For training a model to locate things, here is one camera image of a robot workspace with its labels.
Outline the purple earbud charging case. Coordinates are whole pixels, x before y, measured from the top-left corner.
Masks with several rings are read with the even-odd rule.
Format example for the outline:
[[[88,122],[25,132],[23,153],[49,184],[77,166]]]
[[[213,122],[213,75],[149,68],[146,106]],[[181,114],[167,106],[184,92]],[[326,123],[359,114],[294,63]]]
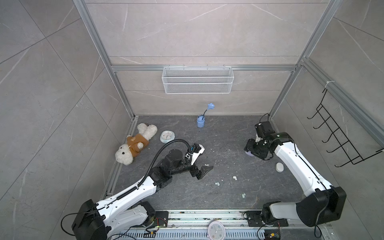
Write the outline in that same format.
[[[248,155],[248,156],[250,156],[250,157],[255,157],[251,152],[246,152],[246,154]]]

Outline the white earbud charging case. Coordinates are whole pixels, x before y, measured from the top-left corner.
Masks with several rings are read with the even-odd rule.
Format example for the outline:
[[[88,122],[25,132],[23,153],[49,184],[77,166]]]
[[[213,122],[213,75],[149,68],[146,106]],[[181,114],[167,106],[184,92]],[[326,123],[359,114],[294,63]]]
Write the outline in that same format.
[[[284,171],[284,165],[282,163],[276,163],[276,171],[282,173]]]

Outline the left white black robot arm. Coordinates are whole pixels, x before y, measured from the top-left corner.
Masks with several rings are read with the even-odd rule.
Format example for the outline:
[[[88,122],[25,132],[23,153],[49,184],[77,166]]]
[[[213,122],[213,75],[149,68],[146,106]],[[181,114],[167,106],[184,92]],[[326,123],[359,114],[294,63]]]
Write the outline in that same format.
[[[106,240],[125,227],[150,224],[155,210],[143,199],[155,194],[172,182],[176,174],[189,172],[192,177],[202,179],[213,166],[198,168],[195,161],[203,150],[183,154],[171,150],[160,162],[150,169],[149,175],[120,193],[95,203],[89,199],[78,210],[72,223],[77,240]]]

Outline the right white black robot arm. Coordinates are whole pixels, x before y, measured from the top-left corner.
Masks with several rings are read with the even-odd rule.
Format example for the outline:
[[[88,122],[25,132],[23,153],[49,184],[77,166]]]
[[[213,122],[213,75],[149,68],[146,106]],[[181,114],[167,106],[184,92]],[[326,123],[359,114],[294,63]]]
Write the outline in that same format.
[[[270,225],[279,219],[300,220],[308,227],[337,221],[347,198],[342,187],[334,187],[307,161],[286,132],[276,133],[270,122],[255,125],[257,136],[247,141],[245,152],[268,161],[271,154],[284,162],[301,186],[303,200],[263,205],[262,221]]]

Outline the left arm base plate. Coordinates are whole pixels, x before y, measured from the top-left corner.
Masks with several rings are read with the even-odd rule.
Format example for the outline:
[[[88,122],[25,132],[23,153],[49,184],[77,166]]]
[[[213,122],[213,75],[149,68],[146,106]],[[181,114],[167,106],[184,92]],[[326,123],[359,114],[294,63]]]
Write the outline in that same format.
[[[142,227],[155,228],[167,227],[169,220],[169,211],[157,211],[155,214],[149,214],[148,218],[142,224]]]

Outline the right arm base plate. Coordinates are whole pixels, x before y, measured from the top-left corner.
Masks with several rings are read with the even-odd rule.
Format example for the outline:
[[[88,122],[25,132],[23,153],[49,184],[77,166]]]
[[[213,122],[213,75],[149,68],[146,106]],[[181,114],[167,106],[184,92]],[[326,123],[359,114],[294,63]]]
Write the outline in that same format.
[[[264,214],[262,211],[246,211],[243,218],[248,222],[249,227],[288,227],[286,219],[276,219],[270,214]]]

